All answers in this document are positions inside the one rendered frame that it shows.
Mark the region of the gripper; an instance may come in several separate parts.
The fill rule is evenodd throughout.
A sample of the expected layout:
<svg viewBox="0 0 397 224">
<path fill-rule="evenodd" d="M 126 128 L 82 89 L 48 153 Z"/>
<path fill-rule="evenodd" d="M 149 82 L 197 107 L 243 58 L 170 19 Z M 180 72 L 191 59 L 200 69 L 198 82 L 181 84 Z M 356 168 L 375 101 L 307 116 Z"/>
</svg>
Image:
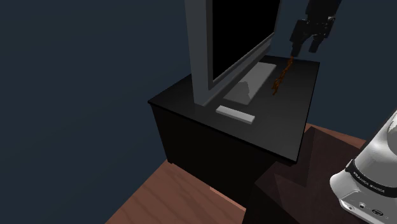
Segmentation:
<svg viewBox="0 0 397 224">
<path fill-rule="evenodd" d="M 310 53 L 316 53 L 319 45 L 328 38 L 335 21 L 335 15 L 342 0 L 309 0 L 306 19 L 298 20 L 290 37 L 291 56 L 297 57 L 302 45 L 311 36 Z"/>
</svg>

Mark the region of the black cabinet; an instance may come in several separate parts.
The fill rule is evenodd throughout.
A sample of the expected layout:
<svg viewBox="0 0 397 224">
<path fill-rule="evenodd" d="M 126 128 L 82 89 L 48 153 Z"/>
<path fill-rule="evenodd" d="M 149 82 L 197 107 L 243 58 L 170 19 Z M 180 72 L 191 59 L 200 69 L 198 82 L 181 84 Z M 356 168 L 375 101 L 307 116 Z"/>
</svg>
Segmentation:
<svg viewBox="0 0 397 224">
<path fill-rule="evenodd" d="M 297 162 L 319 63 L 266 56 L 276 68 L 248 105 L 216 97 L 193 101 L 187 76 L 150 99 L 167 160 L 247 206 L 254 182 L 275 162 Z M 255 116 L 252 124 L 221 115 L 219 106 Z"/>
</svg>

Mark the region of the grey flat bar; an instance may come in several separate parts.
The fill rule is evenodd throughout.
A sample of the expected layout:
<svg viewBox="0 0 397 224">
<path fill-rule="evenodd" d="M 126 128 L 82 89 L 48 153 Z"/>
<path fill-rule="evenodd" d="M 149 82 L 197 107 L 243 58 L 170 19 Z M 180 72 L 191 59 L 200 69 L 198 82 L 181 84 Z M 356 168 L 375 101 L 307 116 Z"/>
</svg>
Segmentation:
<svg viewBox="0 0 397 224">
<path fill-rule="evenodd" d="M 216 112 L 221 115 L 225 115 L 227 117 L 230 117 L 235 120 L 239 120 L 239 121 L 242 121 L 242 122 L 248 123 L 248 124 L 252 124 L 255 119 L 255 116 L 253 116 L 253 115 L 249 115 L 247 113 L 243 113 L 241 111 L 237 111 L 235 109 L 228 108 L 225 106 L 219 106 L 216 109 Z"/>
</svg>

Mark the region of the grey flat screen television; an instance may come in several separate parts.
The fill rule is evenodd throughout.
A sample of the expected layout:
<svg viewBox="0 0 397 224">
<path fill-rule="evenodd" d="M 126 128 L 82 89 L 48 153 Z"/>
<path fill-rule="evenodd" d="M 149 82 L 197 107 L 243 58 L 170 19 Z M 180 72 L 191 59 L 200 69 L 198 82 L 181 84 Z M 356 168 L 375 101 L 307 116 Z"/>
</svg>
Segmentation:
<svg viewBox="0 0 397 224">
<path fill-rule="evenodd" d="M 270 50 L 282 0 L 185 0 L 195 104 L 247 105 L 276 66 Z"/>
</svg>

